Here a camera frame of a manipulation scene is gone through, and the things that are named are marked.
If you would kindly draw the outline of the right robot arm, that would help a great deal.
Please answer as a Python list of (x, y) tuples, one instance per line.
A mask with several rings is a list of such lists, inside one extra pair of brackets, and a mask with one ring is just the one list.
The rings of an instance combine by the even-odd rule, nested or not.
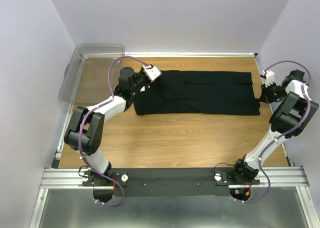
[(319, 108), (308, 94), (309, 85), (304, 80), (305, 73), (293, 70), (282, 81), (275, 83), (275, 73), (267, 70), (260, 76), (265, 79), (261, 86), (261, 102), (271, 104), (280, 102), (269, 119), (268, 132), (258, 145), (242, 159), (238, 159), (230, 171), (230, 179), (236, 184), (252, 182), (263, 163), (277, 147), (298, 136)]

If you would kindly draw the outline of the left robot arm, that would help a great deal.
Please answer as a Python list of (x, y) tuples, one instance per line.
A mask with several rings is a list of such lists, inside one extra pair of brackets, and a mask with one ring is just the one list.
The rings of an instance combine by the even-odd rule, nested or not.
[(112, 165), (101, 151), (104, 124), (110, 118), (128, 110), (134, 102), (135, 93), (152, 82), (143, 65), (139, 72), (131, 67), (120, 70), (118, 85), (108, 99), (89, 107), (77, 106), (70, 118), (63, 141), (74, 151), (88, 168), (93, 179), (101, 186), (107, 185), (112, 177)]

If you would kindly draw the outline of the black t-shirt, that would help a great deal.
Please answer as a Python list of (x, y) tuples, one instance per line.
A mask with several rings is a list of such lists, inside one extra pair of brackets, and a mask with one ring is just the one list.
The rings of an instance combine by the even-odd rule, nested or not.
[(137, 115), (260, 115), (250, 72), (164, 70), (148, 88), (135, 93), (133, 105)]

